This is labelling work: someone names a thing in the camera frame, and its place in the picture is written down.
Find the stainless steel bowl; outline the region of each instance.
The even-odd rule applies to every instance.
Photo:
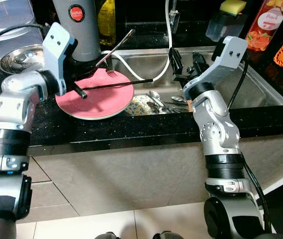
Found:
[[[0,69],[9,74],[43,69],[42,45],[30,45],[13,50],[0,60]]]

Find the juice bottle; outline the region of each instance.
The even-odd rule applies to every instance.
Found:
[[[247,48],[265,51],[282,20],[283,0],[265,0],[247,33]]]
[[[115,1],[106,0],[98,13],[100,43],[112,46],[116,41]]]

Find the pink plate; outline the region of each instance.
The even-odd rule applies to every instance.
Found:
[[[97,69],[91,78],[77,81],[81,87],[103,86],[129,82],[129,79],[119,72],[108,74],[105,69]],[[133,98],[133,86],[116,86],[86,90],[86,99],[82,99],[75,91],[63,96],[56,96],[58,106],[69,115],[83,120],[100,120],[122,112]]]

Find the black cable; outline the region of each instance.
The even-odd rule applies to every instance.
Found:
[[[18,29],[18,28],[23,28],[23,27],[37,27],[37,28],[40,28],[42,31],[44,30],[44,26],[42,26],[40,24],[33,24],[33,23],[21,24],[21,25],[10,26],[10,27],[0,31],[0,36],[9,32],[9,31],[12,31],[12,30],[15,30],[15,29]]]
[[[230,102],[229,102],[229,105],[228,105],[228,107],[227,107],[228,109],[231,108],[231,106],[232,106],[232,104],[233,104],[233,102],[234,102],[234,100],[235,100],[235,98],[236,98],[236,95],[237,95],[237,93],[239,92],[239,90],[240,90],[240,88],[241,88],[241,86],[242,86],[242,84],[243,84],[244,78],[245,78],[245,76],[246,76],[247,68],[248,68],[248,66],[249,66],[247,58],[245,58],[244,62],[245,62],[245,64],[244,64],[244,69],[243,69],[243,72],[242,72],[240,81],[239,81],[239,83],[237,84],[237,86],[236,86],[236,88],[235,88],[235,90],[234,90],[234,92],[233,92],[233,95],[232,95],[232,97],[231,97],[231,99],[230,99]]]
[[[264,230],[265,230],[266,233],[272,233],[272,223],[271,223],[271,219],[270,219],[270,212],[269,212],[269,208],[268,208],[268,205],[267,205],[267,202],[266,202],[263,190],[261,188],[261,185],[257,181],[255,175],[253,174],[252,170],[247,165],[243,154],[242,154],[242,158],[243,158],[243,161],[244,161],[244,163],[243,163],[244,164],[244,168],[245,168],[247,174],[249,175],[249,177],[250,177],[250,179],[251,179],[251,181],[252,181],[252,183],[253,183],[256,191],[257,191],[257,194],[260,197],[260,200],[261,200],[261,203],[262,203],[262,206],[263,206],[263,210],[264,210],[264,225],[265,225],[264,226]]]

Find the black countertop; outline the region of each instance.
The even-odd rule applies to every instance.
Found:
[[[167,47],[160,34],[144,35],[143,38],[144,41],[140,36],[130,39],[125,48],[154,48],[154,44],[158,48]],[[178,41],[189,42],[182,38],[179,35],[175,40],[176,47]],[[283,68],[273,64],[273,56],[282,43],[282,40],[271,43],[265,52],[249,52],[252,67],[281,95]],[[211,42],[205,36],[196,36],[196,45],[204,44],[210,45]],[[0,73],[0,83],[4,78],[5,75]],[[283,106],[233,109],[230,114],[241,137],[283,134]],[[140,117],[119,114],[108,119],[86,121],[67,115],[58,108],[55,99],[50,99],[37,106],[29,153],[36,156],[197,141],[199,133],[192,113]]]

